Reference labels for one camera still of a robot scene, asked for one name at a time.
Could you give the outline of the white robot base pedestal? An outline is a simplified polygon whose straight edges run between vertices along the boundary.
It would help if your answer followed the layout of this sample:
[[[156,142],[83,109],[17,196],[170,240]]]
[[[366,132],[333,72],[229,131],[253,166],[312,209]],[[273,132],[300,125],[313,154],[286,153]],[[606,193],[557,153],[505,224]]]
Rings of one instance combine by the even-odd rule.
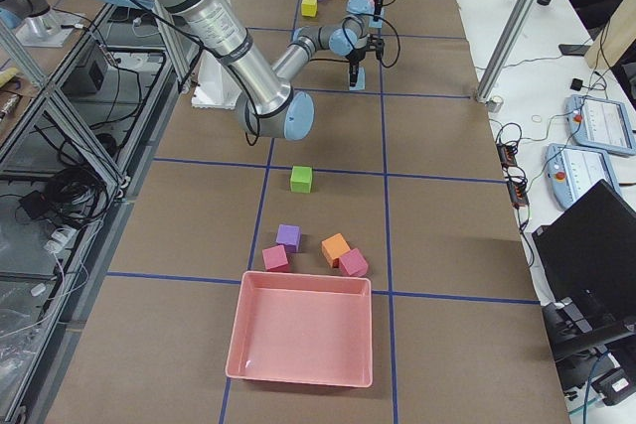
[[[234,110],[240,89],[209,52],[203,52],[197,73],[192,106],[199,109]]]

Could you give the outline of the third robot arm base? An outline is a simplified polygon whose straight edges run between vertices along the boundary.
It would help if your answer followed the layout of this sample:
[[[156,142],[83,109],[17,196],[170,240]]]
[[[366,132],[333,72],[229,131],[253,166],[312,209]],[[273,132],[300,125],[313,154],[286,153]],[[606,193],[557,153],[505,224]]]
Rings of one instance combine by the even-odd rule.
[[[25,47],[61,48],[71,34],[47,0],[1,0],[1,21]]]

